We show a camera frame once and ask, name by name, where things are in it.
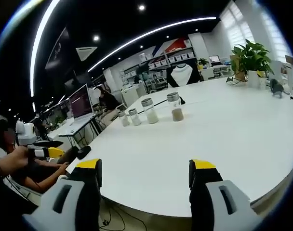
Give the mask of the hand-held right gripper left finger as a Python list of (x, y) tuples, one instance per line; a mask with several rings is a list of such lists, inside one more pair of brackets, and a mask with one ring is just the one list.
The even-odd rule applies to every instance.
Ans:
[(31, 231), (97, 231), (102, 160), (79, 162), (67, 179), (41, 196), (40, 206), (23, 219)]

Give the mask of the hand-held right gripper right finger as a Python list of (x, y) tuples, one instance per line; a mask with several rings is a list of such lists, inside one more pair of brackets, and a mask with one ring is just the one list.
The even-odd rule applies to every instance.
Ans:
[(193, 231), (253, 231), (260, 224), (249, 197), (214, 164), (191, 159), (188, 179)]

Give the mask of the person's left hand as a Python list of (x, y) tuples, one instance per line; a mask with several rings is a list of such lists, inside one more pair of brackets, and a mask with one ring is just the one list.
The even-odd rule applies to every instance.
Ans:
[(28, 165), (29, 150), (24, 146), (19, 146), (7, 156), (7, 165), (12, 169), (20, 169)]

